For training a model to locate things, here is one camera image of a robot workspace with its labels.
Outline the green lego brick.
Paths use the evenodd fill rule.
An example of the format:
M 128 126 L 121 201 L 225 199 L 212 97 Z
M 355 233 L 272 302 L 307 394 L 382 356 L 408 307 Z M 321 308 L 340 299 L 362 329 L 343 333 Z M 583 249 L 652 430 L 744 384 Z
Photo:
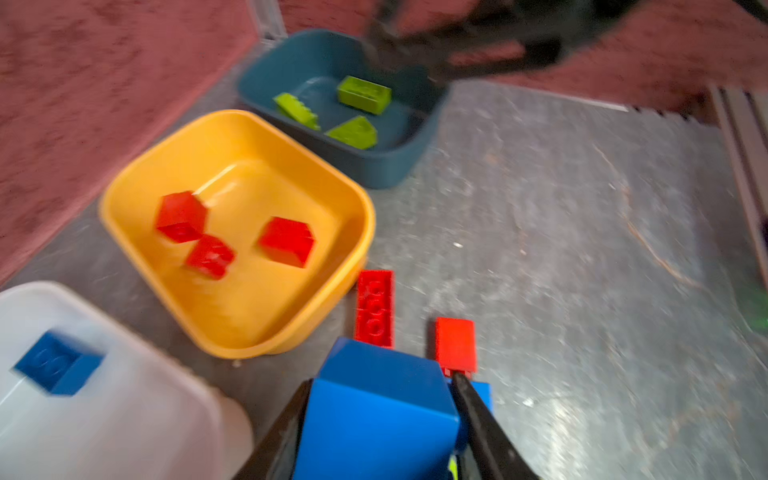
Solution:
M 347 146 L 368 150 L 378 143 L 378 132 L 364 116 L 356 116 L 326 132 L 326 135 Z
M 287 117 L 311 130 L 320 130 L 318 116 L 295 95 L 284 92 L 275 96 L 273 100 L 278 110 Z

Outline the blue lego brick upside-down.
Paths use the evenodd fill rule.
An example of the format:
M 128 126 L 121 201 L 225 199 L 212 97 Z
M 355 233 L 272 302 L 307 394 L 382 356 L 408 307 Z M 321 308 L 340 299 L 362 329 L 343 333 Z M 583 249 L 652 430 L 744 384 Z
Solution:
M 105 354 L 64 333 L 48 330 L 12 370 L 52 396 L 74 396 L 101 365 Z

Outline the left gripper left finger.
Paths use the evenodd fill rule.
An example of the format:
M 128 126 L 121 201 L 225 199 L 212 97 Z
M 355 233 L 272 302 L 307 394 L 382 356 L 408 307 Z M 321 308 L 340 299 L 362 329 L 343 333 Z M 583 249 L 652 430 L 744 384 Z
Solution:
M 235 479 L 290 480 L 293 477 L 313 380 L 297 388 Z

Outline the red lego plate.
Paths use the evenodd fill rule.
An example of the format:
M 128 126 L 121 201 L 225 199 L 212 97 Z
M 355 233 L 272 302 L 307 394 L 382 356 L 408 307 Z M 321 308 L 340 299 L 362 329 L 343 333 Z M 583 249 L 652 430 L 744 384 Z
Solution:
M 356 284 L 354 339 L 395 348 L 395 275 L 392 270 L 363 270 Z

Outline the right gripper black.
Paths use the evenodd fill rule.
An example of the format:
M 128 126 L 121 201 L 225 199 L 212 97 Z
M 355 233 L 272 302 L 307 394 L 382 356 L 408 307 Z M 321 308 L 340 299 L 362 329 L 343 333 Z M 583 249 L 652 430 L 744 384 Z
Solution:
M 392 23 L 375 17 L 362 41 L 369 63 L 396 72 L 425 68 L 434 81 L 511 74 L 558 63 L 615 27 L 636 1 L 480 1 L 468 16 L 430 30 L 397 34 Z M 455 63 L 451 57 L 497 43 L 515 41 L 514 57 Z

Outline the green lego brick end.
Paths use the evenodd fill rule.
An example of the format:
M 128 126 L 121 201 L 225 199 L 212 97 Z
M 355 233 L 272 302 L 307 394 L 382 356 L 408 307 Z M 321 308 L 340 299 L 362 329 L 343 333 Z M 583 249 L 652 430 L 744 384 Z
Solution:
M 382 114 L 391 103 L 391 89 L 353 76 L 345 77 L 337 87 L 338 100 L 373 115 Z

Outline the red square lego brick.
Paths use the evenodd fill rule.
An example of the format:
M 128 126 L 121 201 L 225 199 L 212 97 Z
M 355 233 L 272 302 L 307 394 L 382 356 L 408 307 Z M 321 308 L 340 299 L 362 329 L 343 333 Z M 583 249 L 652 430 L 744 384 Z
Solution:
M 175 243 L 199 240 L 205 233 L 207 207 L 192 191 L 162 197 L 155 219 L 155 230 Z

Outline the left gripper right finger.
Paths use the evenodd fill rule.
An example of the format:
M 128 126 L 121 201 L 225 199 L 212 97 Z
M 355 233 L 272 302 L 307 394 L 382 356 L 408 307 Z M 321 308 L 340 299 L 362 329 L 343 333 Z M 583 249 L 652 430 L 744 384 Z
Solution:
M 521 457 L 470 380 L 453 373 L 450 390 L 467 426 L 467 446 L 456 455 L 454 478 L 538 480 L 540 476 Z

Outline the blue lego cube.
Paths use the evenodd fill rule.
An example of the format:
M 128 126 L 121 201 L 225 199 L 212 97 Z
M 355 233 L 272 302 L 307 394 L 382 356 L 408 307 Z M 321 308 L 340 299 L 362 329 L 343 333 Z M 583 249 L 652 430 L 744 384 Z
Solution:
M 439 365 L 339 338 L 312 382 L 296 479 L 443 479 L 460 417 Z

